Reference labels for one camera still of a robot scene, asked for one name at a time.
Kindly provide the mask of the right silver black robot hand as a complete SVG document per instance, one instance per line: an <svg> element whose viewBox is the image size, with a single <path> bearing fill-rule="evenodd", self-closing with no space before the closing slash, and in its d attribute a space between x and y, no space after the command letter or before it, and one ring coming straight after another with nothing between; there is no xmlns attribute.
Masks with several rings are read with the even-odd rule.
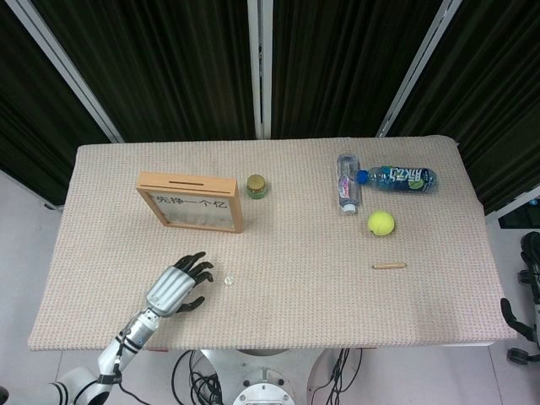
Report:
<svg viewBox="0 0 540 405"><path fill-rule="evenodd" d="M532 231L521 238L521 259L526 268L517 274L518 282L527 284L532 291L535 324L530 327L514 316L510 302L500 300L500 309L506 324L521 334L529 342L539 344L539 233Z"/></svg>

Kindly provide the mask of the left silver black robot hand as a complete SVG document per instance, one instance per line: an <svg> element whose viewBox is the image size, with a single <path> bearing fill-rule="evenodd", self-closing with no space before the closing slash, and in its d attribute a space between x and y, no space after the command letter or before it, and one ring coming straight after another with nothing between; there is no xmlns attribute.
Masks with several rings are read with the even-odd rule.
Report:
<svg viewBox="0 0 540 405"><path fill-rule="evenodd" d="M177 313L194 311L203 304L204 296L187 303L185 299L199 284L213 282L210 272L213 264L200 262L205 255L205 251L186 255L165 269L146 296L146 305L154 314L171 317Z"/></svg>

